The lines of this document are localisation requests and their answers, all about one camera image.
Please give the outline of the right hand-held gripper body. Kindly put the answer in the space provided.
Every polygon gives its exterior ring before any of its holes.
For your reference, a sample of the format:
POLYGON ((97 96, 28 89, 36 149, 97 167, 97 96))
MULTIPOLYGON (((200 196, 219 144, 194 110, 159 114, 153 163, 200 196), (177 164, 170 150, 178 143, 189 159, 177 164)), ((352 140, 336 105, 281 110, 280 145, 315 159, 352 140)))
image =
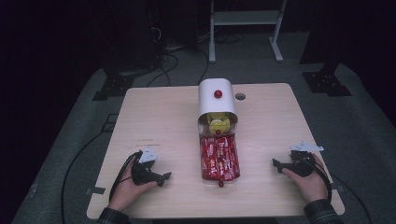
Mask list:
POLYGON ((316 167, 314 152, 323 151, 324 147, 302 141, 300 144, 290 147, 292 166, 290 169, 301 177, 311 175, 316 167))

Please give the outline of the white metal stand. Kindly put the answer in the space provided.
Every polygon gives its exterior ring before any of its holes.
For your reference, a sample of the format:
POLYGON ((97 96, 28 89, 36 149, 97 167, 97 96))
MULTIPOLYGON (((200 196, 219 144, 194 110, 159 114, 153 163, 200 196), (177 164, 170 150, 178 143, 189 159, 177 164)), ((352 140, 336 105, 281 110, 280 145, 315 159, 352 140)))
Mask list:
POLYGON ((274 25, 273 35, 269 37, 271 49, 278 63, 284 61, 277 44, 277 39, 283 21, 288 0, 282 0, 277 10, 257 10, 257 11, 216 11, 214 0, 210 5, 210 30, 209 30, 209 55, 211 63, 216 61, 215 28, 217 26, 233 25, 274 25))

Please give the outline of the person's right hand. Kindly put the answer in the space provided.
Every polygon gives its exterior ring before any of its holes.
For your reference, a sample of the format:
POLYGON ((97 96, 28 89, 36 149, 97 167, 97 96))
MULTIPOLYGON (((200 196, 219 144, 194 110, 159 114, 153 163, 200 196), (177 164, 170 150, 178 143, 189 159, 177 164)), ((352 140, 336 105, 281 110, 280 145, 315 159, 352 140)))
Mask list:
POLYGON ((318 173, 313 172, 307 177, 301 177, 293 171, 290 171, 289 174, 284 175, 291 178, 298 186, 298 189, 307 203, 328 198, 327 185, 318 173))

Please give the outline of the clear drawer with yellow packets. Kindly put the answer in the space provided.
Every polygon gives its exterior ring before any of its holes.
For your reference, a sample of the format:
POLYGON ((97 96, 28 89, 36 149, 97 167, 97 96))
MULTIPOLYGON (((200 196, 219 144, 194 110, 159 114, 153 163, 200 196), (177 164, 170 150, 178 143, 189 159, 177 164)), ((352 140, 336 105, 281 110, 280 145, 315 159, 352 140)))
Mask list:
POLYGON ((203 136, 234 134, 238 117, 231 112, 210 112, 198 118, 198 131, 203 136))

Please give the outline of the person's left hand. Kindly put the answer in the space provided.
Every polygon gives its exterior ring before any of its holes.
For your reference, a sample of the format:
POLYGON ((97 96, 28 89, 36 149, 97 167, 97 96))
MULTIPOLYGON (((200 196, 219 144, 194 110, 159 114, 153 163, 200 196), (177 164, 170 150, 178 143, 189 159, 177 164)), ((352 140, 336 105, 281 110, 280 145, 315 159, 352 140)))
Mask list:
POLYGON ((137 186, 131 178, 133 164, 134 158, 131 158, 121 175, 120 183, 114 189, 112 198, 107 206, 108 208, 123 212, 130 207, 141 194, 157 187, 156 182, 148 182, 144 185, 137 186))

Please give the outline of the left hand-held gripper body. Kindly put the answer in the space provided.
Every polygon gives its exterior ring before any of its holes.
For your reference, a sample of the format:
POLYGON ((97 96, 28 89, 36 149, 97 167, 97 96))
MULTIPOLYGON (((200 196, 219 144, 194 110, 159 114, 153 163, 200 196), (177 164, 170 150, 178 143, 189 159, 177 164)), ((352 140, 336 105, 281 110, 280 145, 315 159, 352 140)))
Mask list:
POLYGON ((157 154, 149 147, 139 150, 134 154, 131 174, 136 185, 143 185, 153 181, 157 183, 157 181, 161 181, 156 180, 156 173, 151 171, 151 167, 157 159, 157 154))

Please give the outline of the black stand base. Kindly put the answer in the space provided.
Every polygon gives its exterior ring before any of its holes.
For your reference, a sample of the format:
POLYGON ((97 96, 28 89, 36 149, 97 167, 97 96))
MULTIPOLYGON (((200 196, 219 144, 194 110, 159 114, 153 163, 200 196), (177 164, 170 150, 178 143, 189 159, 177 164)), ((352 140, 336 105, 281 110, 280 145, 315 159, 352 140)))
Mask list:
POLYGON ((94 96, 94 101, 104 101, 108 97, 124 96, 133 86, 134 78, 131 76, 107 77, 101 90, 94 96))
POLYGON ((342 85, 334 74, 303 72, 303 77, 313 93, 327 93, 332 97, 351 96, 348 88, 342 85))

